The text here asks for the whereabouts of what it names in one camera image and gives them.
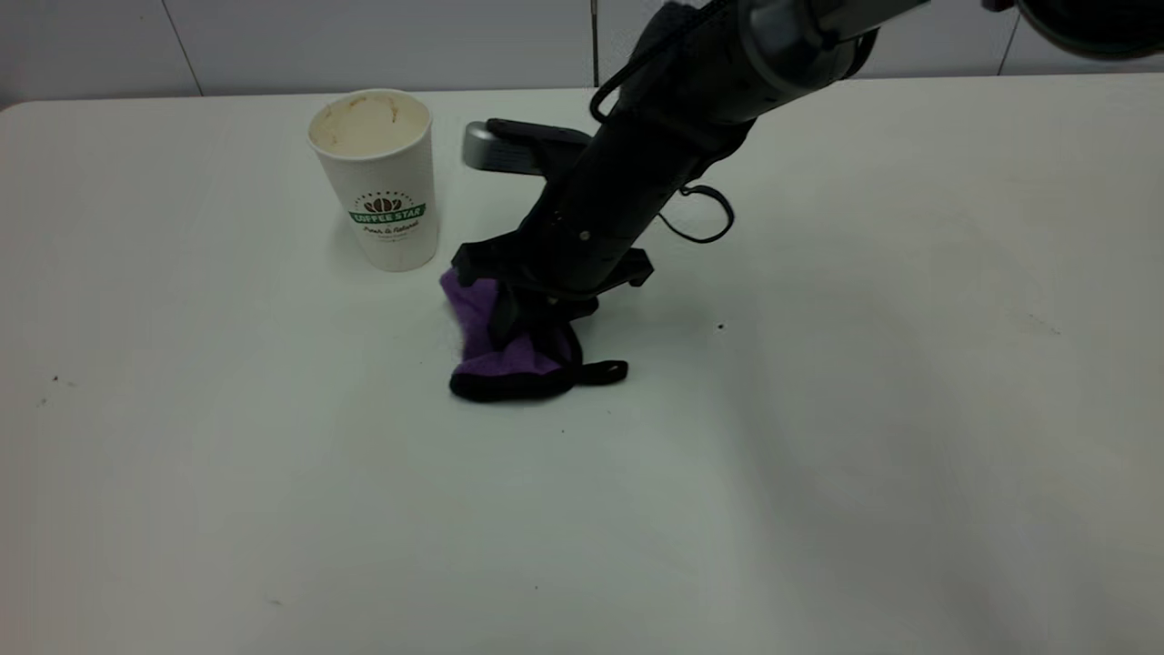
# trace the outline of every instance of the white paper cup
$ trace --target white paper cup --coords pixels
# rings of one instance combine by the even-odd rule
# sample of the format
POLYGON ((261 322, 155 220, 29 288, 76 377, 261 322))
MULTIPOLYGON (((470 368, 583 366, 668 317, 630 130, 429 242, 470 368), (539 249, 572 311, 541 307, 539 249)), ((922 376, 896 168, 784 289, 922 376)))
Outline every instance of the white paper cup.
POLYGON ((411 270, 436 251, 432 113, 403 91, 367 88, 327 105, 307 128, 368 259, 411 270))

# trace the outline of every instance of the coffee star logo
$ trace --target coffee star logo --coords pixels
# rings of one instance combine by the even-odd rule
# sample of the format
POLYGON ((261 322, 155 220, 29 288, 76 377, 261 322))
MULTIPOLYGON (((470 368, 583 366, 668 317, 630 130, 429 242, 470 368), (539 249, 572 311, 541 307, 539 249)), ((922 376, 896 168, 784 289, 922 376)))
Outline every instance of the coffee star logo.
POLYGON ((425 214, 424 204, 417 204, 411 195, 399 191, 364 193, 353 204, 356 211, 348 211, 348 214, 362 223, 397 222, 425 214))

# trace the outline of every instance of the black cable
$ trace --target black cable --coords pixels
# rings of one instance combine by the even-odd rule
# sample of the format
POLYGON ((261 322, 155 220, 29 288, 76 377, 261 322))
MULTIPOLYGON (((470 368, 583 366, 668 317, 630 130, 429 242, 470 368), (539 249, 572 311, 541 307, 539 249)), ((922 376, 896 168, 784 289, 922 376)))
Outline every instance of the black cable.
POLYGON ((668 48, 677 43, 681 38, 695 31, 696 28, 703 23, 711 20, 719 10, 724 9, 731 2, 736 0, 712 0, 708 2, 702 8, 700 8, 687 22, 675 28, 674 31, 667 36, 656 41, 653 45, 646 49, 641 55, 632 57, 625 66, 620 67, 618 72, 611 76, 610 79, 603 83, 595 92, 594 98, 590 98, 590 115, 594 120, 598 122, 606 122, 606 114, 602 113, 602 102, 615 92, 616 88, 622 86, 632 74, 639 72, 643 66, 651 63, 652 59, 658 57, 660 54, 666 51, 668 48))
POLYGON ((705 238, 700 238, 697 236, 691 236, 690 234, 680 232, 674 225, 670 223, 669 220, 667 220, 667 216, 663 215, 662 212, 659 212, 659 218, 661 218, 663 223, 667 225, 667 227, 675 234, 679 234, 680 236, 687 238, 693 243, 710 243, 712 241, 718 241, 719 238, 723 238, 724 234, 726 234, 728 230, 731 229, 731 226, 736 225, 736 209, 731 207, 731 202, 728 201, 728 197, 717 191, 716 188, 701 184, 698 186, 691 186, 691 187, 683 186, 682 188, 679 190, 679 192, 682 193, 684 198, 691 194, 707 195, 712 200, 719 202, 719 206, 722 206, 724 208, 724 212, 728 214, 728 225, 725 225, 724 228, 721 229, 718 234, 714 234, 705 238))
POLYGON ((840 79, 849 79, 865 67, 865 62, 870 60, 870 55, 873 54, 873 44, 876 43, 876 33, 880 28, 867 31, 860 36, 860 41, 857 42, 857 52, 853 55, 853 63, 849 65, 849 70, 845 71, 845 76, 840 79))

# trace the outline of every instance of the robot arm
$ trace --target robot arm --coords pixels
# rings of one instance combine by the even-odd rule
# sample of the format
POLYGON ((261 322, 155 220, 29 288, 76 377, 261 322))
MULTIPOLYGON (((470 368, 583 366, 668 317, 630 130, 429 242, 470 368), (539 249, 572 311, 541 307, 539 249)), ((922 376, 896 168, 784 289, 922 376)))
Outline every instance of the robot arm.
MULTIPOLYGON (((701 9, 668 2, 627 66, 595 95, 591 113, 602 127, 594 138, 490 121, 497 148, 478 166, 547 179, 516 232, 464 243, 453 259, 462 285, 499 282, 490 322, 495 347, 592 313, 597 296, 613 286, 643 284, 653 269, 632 244, 676 191, 693 192, 686 185, 734 152, 757 116, 853 74, 868 58, 878 27, 927 1, 712 0, 701 9), (622 88, 618 102, 603 114, 599 105, 615 87, 622 88)), ((1088 3, 1018 1, 1028 12, 1088 3)), ((1144 2, 1157 0, 1093 5, 1144 2)), ((1100 44, 1094 26, 1080 30, 1086 37, 1077 35, 1073 45, 1100 44)), ((1136 41, 1135 50, 1143 43, 1136 41)), ((1130 51, 1127 43, 1102 45, 1108 55, 1130 51)))

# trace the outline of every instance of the cup rim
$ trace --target cup rim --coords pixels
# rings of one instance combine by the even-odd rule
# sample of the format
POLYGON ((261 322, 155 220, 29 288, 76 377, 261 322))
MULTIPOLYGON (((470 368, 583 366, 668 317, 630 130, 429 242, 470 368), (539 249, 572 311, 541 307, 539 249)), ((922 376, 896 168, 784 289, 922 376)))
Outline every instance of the cup rim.
POLYGON ((311 145, 312 150, 315 150, 315 154, 318 154, 320 156, 324 156, 324 157, 327 157, 327 158, 331 158, 331 159, 341 161, 341 162, 370 162, 370 161, 381 159, 381 158, 384 158, 384 157, 390 157, 392 155, 398 155, 400 152, 404 152, 406 150, 410 150, 410 149, 417 147, 418 143, 420 143, 421 141, 424 141, 425 136, 432 129, 432 126, 433 126, 433 111, 432 111, 432 108, 428 105, 426 105, 420 98, 417 98, 412 93, 409 93, 407 91, 400 91, 399 88, 360 88, 359 91, 352 91, 352 92, 345 93, 343 95, 340 95, 339 98, 328 101, 327 104, 325 104, 322 107, 320 107, 319 111, 317 111, 311 116, 311 121, 307 122, 307 144, 311 145), (396 93, 398 95, 404 95, 406 98, 410 98, 411 100, 416 101, 421 107, 424 107, 425 108, 425 113, 428 114, 428 120, 425 122, 425 128, 423 130, 420 130, 420 134, 418 134, 417 137, 413 138, 412 141, 410 141, 407 144, 400 145, 399 148, 395 148, 392 150, 384 150, 383 152, 375 152, 372 155, 361 155, 361 156, 336 155, 334 152, 329 152, 329 151, 320 148, 319 145, 317 145, 315 141, 311 137, 311 127, 313 124, 315 124, 315 120, 319 119, 319 115, 322 114, 332 105, 335 105, 335 104, 339 104, 339 102, 343 102, 346 100, 355 98, 356 95, 360 95, 361 93, 396 93))

